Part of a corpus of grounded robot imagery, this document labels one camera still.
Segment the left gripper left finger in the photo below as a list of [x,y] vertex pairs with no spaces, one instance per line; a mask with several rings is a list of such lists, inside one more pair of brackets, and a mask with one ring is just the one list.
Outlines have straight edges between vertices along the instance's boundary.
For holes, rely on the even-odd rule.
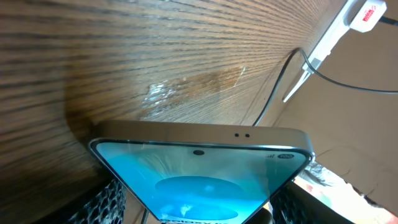
[[122,224],[126,188],[112,179],[87,191],[59,210],[41,218],[38,224]]

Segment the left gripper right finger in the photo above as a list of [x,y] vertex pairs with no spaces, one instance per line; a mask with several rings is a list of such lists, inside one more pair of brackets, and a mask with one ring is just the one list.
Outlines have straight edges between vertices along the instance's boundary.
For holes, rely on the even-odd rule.
[[270,204],[276,223],[353,224],[293,182],[272,196]]

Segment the teal Galaxy smartphone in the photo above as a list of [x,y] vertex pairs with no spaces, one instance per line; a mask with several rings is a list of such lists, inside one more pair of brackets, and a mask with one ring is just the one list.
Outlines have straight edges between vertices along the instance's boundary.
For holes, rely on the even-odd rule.
[[162,223],[246,223],[314,160],[297,129],[102,121],[93,155]]

